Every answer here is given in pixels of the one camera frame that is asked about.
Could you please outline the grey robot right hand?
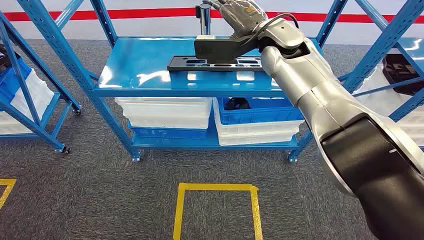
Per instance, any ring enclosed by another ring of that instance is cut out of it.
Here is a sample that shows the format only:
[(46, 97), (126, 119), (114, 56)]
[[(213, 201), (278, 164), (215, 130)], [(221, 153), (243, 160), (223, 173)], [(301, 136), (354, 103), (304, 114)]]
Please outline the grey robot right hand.
[(234, 30), (232, 40), (251, 35), (255, 27), (267, 21), (266, 12), (254, 0), (203, 0), (215, 8)]

